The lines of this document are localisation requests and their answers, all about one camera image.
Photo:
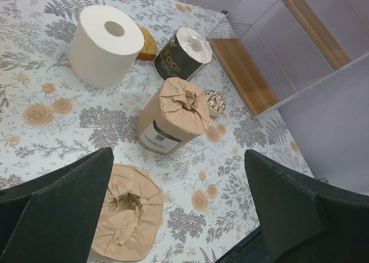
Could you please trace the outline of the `slice of brown bread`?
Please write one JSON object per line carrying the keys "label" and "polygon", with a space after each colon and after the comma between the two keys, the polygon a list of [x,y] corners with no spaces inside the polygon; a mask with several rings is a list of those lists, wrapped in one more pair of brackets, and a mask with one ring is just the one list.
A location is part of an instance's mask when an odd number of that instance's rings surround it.
{"label": "slice of brown bread", "polygon": [[136,59],[142,61],[153,61],[157,55],[157,45],[152,34],[145,28],[140,27],[144,36],[144,46],[137,55]]}

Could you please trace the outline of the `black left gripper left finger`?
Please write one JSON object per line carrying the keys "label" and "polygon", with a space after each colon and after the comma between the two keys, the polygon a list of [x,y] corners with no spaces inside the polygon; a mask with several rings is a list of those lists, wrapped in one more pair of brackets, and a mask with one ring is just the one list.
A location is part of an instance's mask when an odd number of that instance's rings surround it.
{"label": "black left gripper left finger", "polygon": [[1,262],[87,262],[113,162],[101,148],[1,190]]}

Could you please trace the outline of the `large white paper towel roll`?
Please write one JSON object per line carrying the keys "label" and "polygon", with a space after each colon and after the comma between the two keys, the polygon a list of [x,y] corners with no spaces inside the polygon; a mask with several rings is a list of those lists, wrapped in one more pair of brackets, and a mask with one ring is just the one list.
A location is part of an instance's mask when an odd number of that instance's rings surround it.
{"label": "large white paper towel roll", "polygon": [[95,88],[119,85],[144,46],[139,26],[107,5],[82,9],[68,60],[77,77]]}

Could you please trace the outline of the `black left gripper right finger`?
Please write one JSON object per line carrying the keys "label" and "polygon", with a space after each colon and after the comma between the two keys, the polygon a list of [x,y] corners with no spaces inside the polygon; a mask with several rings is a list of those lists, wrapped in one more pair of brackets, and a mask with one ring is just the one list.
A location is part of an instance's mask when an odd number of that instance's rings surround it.
{"label": "black left gripper right finger", "polygon": [[323,183],[254,150],[244,167],[274,262],[368,262],[368,196]]}

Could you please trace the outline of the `floral tablecloth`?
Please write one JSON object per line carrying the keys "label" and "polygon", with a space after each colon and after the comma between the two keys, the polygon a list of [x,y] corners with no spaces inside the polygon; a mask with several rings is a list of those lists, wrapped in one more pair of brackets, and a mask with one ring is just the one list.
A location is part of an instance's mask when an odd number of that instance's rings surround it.
{"label": "floral tablecloth", "polygon": [[1,0],[1,188],[54,171],[109,146],[115,161],[150,177],[164,200],[147,262],[214,262],[258,225],[244,152],[311,175],[278,111],[253,119],[216,61],[192,78],[220,92],[225,112],[172,155],[137,141],[140,112],[162,82],[152,62],[135,62],[108,89],[84,84],[67,55],[80,11],[113,6],[162,48],[181,26],[206,36],[223,15],[175,0]]}

